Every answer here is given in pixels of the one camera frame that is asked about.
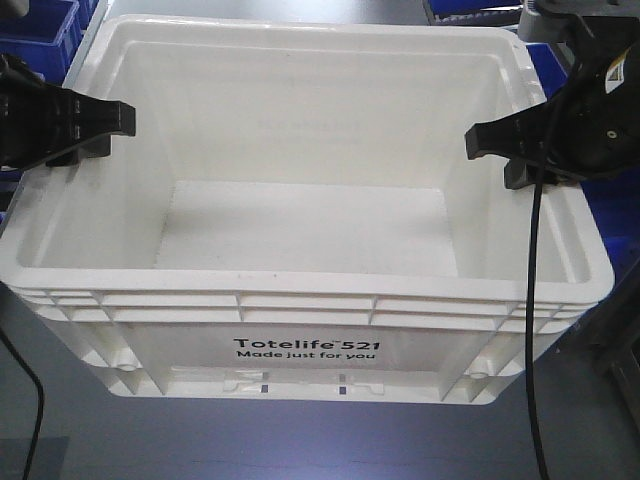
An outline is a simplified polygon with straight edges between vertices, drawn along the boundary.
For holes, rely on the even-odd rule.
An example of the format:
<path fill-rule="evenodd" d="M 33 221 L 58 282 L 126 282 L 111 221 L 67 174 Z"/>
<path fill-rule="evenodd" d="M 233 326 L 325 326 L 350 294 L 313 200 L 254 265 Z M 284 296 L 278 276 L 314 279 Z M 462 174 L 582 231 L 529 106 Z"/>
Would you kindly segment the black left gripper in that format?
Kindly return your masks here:
<path fill-rule="evenodd" d="M 83 145 L 62 154 L 54 145 Z M 111 136 L 136 135 L 136 109 L 44 80 L 21 58 L 1 55 L 1 168 L 75 166 L 111 154 Z"/>

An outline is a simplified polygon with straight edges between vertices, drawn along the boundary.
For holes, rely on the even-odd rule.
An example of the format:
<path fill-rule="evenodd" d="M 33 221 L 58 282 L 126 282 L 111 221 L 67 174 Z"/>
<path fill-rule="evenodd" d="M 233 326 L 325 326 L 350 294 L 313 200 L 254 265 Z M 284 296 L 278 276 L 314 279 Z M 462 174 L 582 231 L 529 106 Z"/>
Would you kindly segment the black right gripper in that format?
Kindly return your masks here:
<path fill-rule="evenodd" d="M 563 24 L 574 55 L 554 100 L 558 123 L 542 177 L 544 185 L 609 178 L 639 165 L 639 11 L 637 9 L 546 9 Z M 464 135 L 468 160 L 485 155 L 509 159 L 506 189 L 534 185 L 550 120 L 547 103 L 497 120 L 475 123 Z"/>

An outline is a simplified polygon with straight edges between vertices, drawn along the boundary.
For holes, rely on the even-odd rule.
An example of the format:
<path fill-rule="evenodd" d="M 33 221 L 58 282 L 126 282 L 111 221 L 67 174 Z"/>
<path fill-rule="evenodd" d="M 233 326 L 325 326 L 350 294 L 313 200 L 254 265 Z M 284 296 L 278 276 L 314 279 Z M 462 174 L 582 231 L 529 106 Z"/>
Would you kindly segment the grey right arm link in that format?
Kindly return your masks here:
<path fill-rule="evenodd" d="M 572 18 L 580 10 L 581 1 L 522 1 L 517 36 L 530 43 L 573 40 L 577 30 Z"/>

